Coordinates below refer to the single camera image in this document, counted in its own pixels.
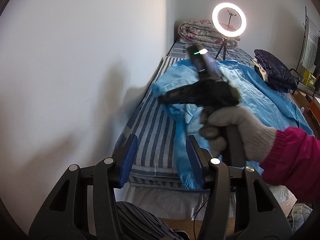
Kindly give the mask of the right hand white knit glove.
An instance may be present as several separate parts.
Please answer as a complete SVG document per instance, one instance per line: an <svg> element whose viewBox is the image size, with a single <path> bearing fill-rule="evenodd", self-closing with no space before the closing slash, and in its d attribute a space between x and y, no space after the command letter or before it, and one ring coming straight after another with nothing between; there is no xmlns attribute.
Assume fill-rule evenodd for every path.
<svg viewBox="0 0 320 240"><path fill-rule="evenodd" d="M200 136L208 140L210 151L221 153L227 147L222 128L235 125L244 144L247 161L262 162L270 153L277 129L263 125L246 107L221 108L213 113L203 109L200 115Z"/></svg>

